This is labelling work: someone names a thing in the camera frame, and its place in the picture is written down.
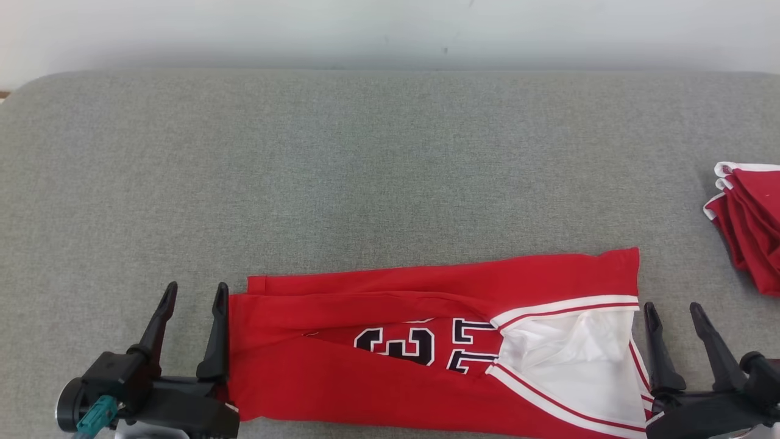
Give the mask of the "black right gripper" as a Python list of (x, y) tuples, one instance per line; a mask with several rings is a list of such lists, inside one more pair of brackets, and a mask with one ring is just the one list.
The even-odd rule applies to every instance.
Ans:
[(686, 381), (676, 372), (664, 339), (664, 327), (652, 302), (643, 306), (653, 417), (645, 428), (648, 438), (713, 438), (745, 434), (778, 422), (778, 397), (760, 399), (736, 391), (747, 382), (743, 370), (714, 328), (704, 308), (690, 304), (697, 336), (703, 342), (714, 392), (682, 393)]

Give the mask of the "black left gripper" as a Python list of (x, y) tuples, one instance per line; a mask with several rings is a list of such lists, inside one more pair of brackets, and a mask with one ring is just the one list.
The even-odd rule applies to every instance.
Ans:
[[(178, 284), (165, 288), (140, 341), (127, 355), (142, 355), (147, 364), (160, 366), (166, 325), (172, 317)], [(213, 322), (203, 361), (196, 377), (162, 377), (139, 412), (131, 417), (132, 438), (237, 438), (238, 409), (227, 391), (229, 375), (229, 286), (220, 282), (211, 313)]]

